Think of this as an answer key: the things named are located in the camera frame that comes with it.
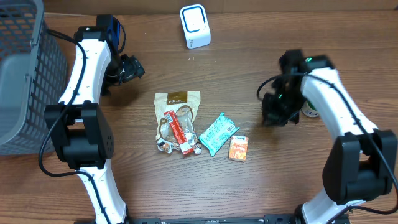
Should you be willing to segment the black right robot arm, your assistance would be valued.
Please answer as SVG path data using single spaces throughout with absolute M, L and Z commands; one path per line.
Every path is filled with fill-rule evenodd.
M 356 106 L 326 55 L 305 57 L 288 50 L 280 75 L 267 80 L 272 93 L 257 92 L 265 126 L 298 123 L 310 103 L 331 135 L 333 147 L 323 168 L 323 189 L 289 215 L 289 223 L 348 223 L 347 213 L 397 190 L 397 137 L 380 130 Z

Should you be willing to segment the orange small carton box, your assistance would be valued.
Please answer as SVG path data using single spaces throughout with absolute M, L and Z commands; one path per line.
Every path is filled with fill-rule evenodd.
M 228 158 L 235 161 L 245 162 L 248 151 L 248 141 L 249 138 L 247 136 L 232 136 L 229 145 Z

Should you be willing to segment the green lid white jar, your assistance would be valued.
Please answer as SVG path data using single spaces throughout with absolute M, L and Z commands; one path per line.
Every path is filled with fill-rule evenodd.
M 303 104 L 301 111 L 305 116 L 310 118 L 316 118 L 319 116 L 318 111 L 308 100 Z

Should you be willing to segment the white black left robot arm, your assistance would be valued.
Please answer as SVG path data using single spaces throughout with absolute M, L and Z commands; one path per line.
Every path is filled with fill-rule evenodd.
M 48 34 L 75 44 L 76 56 L 67 88 L 55 105 L 44 112 L 49 129 L 44 142 L 52 141 L 69 172 L 53 173 L 39 152 L 39 167 L 50 177 L 76 175 L 82 181 L 95 211 L 93 223 L 133 223 L 120 196 L 111 168 L 114 136 L 100 108 L 109 87 L 142 77 L 135 57 L 123 53 L 126 31 L 119 22 L 79 27 L 74 37 L 55 30 Z

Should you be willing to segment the red snack bar packet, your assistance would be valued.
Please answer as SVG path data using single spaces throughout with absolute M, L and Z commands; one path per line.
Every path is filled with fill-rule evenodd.
M 173 132 L 178 147 L 182 154 L 186 155 L 193 152 L 196 148 L 195 137 L 193 134 L 193 124 L 190 120 L 189 113 L 178 116 L 174 110 L 164 113 L 165 119 Z

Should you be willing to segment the beige brown snack pouch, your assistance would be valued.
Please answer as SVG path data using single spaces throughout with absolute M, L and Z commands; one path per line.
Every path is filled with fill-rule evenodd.
M 187 155 L 201 154 L 202 146 L 194 128 L 198 107 L 201 103 L 199 91 L 156 93 L 154 97 L 158 150 L 168 154 L 180 151 Z

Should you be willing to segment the teal orange snack packet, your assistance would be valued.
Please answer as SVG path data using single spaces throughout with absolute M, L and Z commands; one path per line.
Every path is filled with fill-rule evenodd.
M 225 144 L 225 142 L 236 133 L 240 127 L 227 118 L 224 113 L 220 113 L 218 118 L 206 129 L 200 136 L 199 140 L 210 152 L 213 157 Z

